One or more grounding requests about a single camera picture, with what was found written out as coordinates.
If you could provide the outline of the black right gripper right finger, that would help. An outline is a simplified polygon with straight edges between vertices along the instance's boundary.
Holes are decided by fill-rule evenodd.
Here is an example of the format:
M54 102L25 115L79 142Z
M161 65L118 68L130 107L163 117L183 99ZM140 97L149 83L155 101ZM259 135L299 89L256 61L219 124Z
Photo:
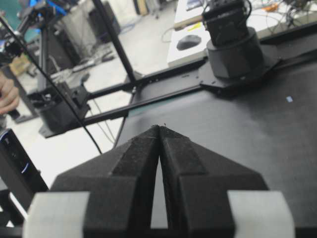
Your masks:
M280 191L262 175L160 127L169 223L188 238L293 238Z

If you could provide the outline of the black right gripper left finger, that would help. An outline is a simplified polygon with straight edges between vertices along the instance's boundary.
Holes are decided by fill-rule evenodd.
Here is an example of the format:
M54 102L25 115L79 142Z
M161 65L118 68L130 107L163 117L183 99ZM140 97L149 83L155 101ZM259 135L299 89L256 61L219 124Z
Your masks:
M126 238L149 229L159 158L159 127L56 177L37 193L25 238Z

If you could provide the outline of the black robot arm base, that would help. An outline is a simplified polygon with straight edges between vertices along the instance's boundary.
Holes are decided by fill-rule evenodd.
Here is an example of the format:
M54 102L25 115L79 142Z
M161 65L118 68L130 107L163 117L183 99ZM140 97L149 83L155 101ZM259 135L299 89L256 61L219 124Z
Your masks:
M209 0L205 6L202 18L211 38L207 42L209 61L221 65L216 75L231 75L234 62L263 59L255 29L247 26L251 12L249 0Z

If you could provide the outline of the second black robot arm base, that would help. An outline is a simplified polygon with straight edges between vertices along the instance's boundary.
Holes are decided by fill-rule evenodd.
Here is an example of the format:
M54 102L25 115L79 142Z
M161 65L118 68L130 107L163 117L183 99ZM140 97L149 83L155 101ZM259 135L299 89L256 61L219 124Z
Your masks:
M69 87L67 83L63 82L59 83L57 88L67 101L64 101L54 89L48 88L46 94L51 98L36 107L36 112L43 122L39 133L44 138L79 128L81 125L77 118L83 121L90 109L87 103L89 92L82 83Z

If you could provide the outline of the person's bare hand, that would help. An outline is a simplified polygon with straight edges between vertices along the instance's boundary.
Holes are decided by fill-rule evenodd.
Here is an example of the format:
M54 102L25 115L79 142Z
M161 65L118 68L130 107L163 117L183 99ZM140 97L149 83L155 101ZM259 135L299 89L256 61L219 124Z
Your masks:
M19 90L12 79L0 73L0 114L15 110L19 105Z

